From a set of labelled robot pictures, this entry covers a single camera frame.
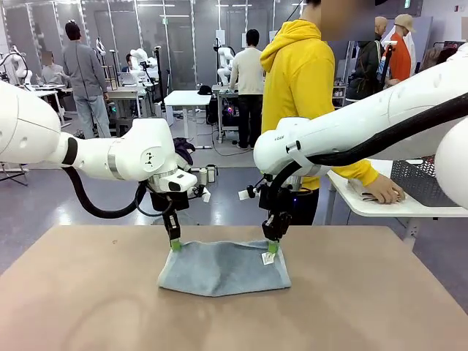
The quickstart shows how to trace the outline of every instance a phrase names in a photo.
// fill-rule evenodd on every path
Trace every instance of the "man in white sweater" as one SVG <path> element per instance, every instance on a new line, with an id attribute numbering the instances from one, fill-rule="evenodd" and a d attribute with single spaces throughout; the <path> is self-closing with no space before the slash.
<path id="1" fill-rule="evenodd" d="M 242 150 L 253 148 L 262 132 L 263 68 L 260 64 L 262 52 L 257 49 L 260 34 L 250 29 L 246 35 L 248 47 L 235 55 L 231 72 L 230 88 L 237 78 L 239 90 L 239 144 Z"/>

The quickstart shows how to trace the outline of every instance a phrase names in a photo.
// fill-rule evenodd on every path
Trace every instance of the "black hair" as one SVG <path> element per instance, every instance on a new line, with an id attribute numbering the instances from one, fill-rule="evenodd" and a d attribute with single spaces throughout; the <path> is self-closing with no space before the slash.
<path id="1" fill-rule="evenodd" d="M 246 34 L 246 41 L 248 46 L 257 46 L 258 42 L 260 41 L 260 33 L 258 32 L 258 30 L 249 29 L 249 31 Z"/>
<path id="2" fill-rule="evenodd" d="M 306 4 L 312 4 L 314 6 L 319 6 L 322 3 L 322 0 L 306 0 Z"/>
<path id="3" fill-rule="evenodd" d="M 79 40 L 81 38 L 80 27 L 75 22 L 68 22 L 65 25 L 65 32 L 70 40 Z"/>

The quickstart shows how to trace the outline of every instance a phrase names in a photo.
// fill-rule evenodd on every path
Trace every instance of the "man in yellow hoodie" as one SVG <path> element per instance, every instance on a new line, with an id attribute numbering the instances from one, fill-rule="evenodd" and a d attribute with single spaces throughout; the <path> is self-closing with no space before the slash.
<path id="1" fill-rule="evenodd" d="M 328 44 L 322 41 L 321 29 L 332 32 L 340 21 L 333 20 L 328 14 L 322 15 L 322 0 L 304 2 L 306 6 L 301 19 L 284 23 L 260 57 L 267 72 L 262 132 L 275 129 L 284 117 L 313 119 L 334 111 L 331 98 L 335 58 Z M 335 167 L 333 171 L 345 178 L 359 179 L 380 203 L 404 199 L 403 190 L 374 170 L 369 161 Z M 312 193 L 298 198 L 297 202 L 301 199 L 301 204 L 295 206 L 291 224 L 309 225 L 314 220 L 319 179 L 307 178 L 303 185 Z"/>

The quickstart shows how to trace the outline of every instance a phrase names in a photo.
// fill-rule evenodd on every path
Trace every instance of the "gray pants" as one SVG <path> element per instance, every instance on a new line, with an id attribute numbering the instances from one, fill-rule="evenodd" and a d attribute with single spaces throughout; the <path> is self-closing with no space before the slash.
<path id="1" fill-rule="evenodd" d="M 73 96 L 76 104 L 76 111 L 83 128 L 83 134 L 86 139 L 92 139 L 93 133 L 93 119 L 91 118 L 91 110 L 94 114 L 94 122 L 97 124 L 97 131 L 99 137 L 110 137 L 109 132 L 109 117 L 102 95 L 98 97 L 77 97 Z"/>

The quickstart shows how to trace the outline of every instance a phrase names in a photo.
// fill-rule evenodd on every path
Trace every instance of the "white sweater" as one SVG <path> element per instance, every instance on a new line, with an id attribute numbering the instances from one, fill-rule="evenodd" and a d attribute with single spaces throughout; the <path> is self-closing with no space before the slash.
<path id="1" fill-rule="evenodd" d="M 234 88 L 239 77 L 239 95 L 263 94 L 263 68 L 260 64 L 262 52 L 256 48 L 247 48 L 235 55 L 229 86 Z"/>

